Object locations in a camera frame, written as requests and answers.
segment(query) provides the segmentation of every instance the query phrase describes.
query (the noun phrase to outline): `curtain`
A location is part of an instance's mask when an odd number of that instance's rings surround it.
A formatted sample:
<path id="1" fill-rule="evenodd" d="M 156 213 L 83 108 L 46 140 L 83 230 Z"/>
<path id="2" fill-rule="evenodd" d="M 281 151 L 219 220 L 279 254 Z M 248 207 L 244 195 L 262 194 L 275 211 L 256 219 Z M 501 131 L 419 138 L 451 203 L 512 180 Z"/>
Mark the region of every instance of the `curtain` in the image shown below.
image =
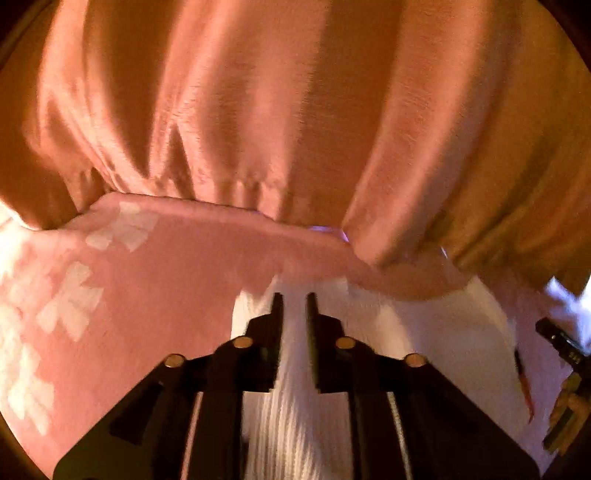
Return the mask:
<path id="1" fill-rule="evenodd" d="M 577 291 L 590 86 L 533 0 L 63 0 L 0 70 L 0 199 L 33 229 L 112 190 L 201 200 Z"/>

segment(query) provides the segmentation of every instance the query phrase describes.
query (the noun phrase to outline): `pink fabric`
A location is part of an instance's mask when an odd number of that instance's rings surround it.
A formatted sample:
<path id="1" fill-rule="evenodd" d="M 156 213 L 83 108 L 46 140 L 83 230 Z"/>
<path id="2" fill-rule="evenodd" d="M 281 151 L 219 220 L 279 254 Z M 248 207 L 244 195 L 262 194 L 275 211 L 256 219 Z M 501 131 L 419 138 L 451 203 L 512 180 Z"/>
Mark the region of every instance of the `pink fabric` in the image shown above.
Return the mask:
<path id="1" fill-rule="evenodd" d="M 0 411 L 51 474 L 168 353 L 229 338 L 242 289 L 347 276 L 399 299 L 463 287 L 438 250 L 383 273 L 336 235 L 239 209 L 111 193 L 56 231 L 0 231 Z"/>
<path id="2" fill-rule="evenodd" d="M 62 0 L 0 70 L 0 201 L 40 229 L 111 190 L 196 199 L 575 290 L 589 89 L 533 0 Z"/>

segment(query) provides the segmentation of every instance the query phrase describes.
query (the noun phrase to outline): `white cloth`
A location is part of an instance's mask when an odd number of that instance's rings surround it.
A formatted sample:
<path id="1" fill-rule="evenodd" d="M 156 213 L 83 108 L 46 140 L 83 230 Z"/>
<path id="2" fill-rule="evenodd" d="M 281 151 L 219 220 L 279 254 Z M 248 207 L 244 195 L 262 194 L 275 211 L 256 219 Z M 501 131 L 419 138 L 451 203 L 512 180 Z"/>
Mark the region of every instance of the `white cloth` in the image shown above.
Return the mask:
<path id="1" fill-rule="evenodd" d="M 473 278 L 442 298 L 407 302 L 366 291 L 345 279 L 294 285 L 274 280 L 261 299 L 241 292 L 232 337 L 268 313 L 274 292 L 284 296 L 281 358 L 269 394 L 245 393 L 242 433 L 249 442 L 247 480 L 352 478 L 346 394 L 314 389 L 306 328 L 306 294 L 320 313 L 341 320 L 345 334 L 381 355 L 419 352 L 511 437 L 529 412 L 515 369 L 515 334 L 500 305 Z"/>

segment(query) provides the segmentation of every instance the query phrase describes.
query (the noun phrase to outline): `white pattern on fabric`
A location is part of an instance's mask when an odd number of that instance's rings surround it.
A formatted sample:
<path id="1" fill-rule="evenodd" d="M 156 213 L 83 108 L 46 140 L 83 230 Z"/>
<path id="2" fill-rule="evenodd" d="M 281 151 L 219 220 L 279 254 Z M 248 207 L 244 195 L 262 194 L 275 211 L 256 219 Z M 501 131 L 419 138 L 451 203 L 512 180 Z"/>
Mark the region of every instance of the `white pattern on fabric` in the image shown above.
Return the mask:
<path id="1" fill-rule="evenodd" d="M 8 403 L 15 415 L 31 419 L 46 435 L 53 409 L 53 384 L 35 376 L 40 356 L 21 340 L 22 323 L 17 309 L 0 304 L 0 405 Z"/>
<path id="2" fill-rule="evenodd" d="M 142 212 L 139 205 L 131 202 L 120 202 L 119 208 L 119 215 L 115 220 L 86 237 L 88 246 L 104 251 L 116 239 L 133 252 L 148 239 L 158 221 L 158 215 Z"/>
<path id="3" fill-rule="evenodd" d="M 90 268 L 80 262 L 68 268 L 57 294 L 37 315 L 37 323 L 45 333 L 51 333 L 61 320 L 70 338 L 80 340 L 103 294 L 102 288 L 82 285 L 91 274 Z"/>

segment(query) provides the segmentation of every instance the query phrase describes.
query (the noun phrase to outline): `black metal bracket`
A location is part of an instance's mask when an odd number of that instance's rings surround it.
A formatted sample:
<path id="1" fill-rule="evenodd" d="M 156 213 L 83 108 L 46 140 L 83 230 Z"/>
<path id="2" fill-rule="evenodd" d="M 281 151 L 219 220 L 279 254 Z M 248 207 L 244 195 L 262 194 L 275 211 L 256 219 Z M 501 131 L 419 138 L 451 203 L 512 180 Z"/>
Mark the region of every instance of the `black metal bracket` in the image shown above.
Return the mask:
<path id="1" fill-rule="evenodd" d="M 54 480 L 177 480 L 198 392 L 189 479 L 238 480 L 242 392 L 273 387 L 282 326 L 275 294 L 269 314 L 213 355 L 169 355 L 59 461 Z"/>
<path id="2" fill-rule="evenodd" d="M 54 480 L 177 480 L 198 392 L 188 478 L 242 478 L 242 393 L 273 387 L 282 319 L 275 294 L 271 313 L 213 355 L 168 356 L 61 459 Z M 307 321 L 317 389 L 348 394 L 355 480 L 540 478 L 535 462 L 428 362 L 377 355 L 345 336 L 338 319 L 319 313 L 315 294 Z"/>
<path id="3" fill-rule="evenodd" d="M 540 478 L 535 462 L 428 362 L 412 367 L 345 336 L 314 294 L 307 313 L 316 387 L 349 394 L 355 480 Z"/>

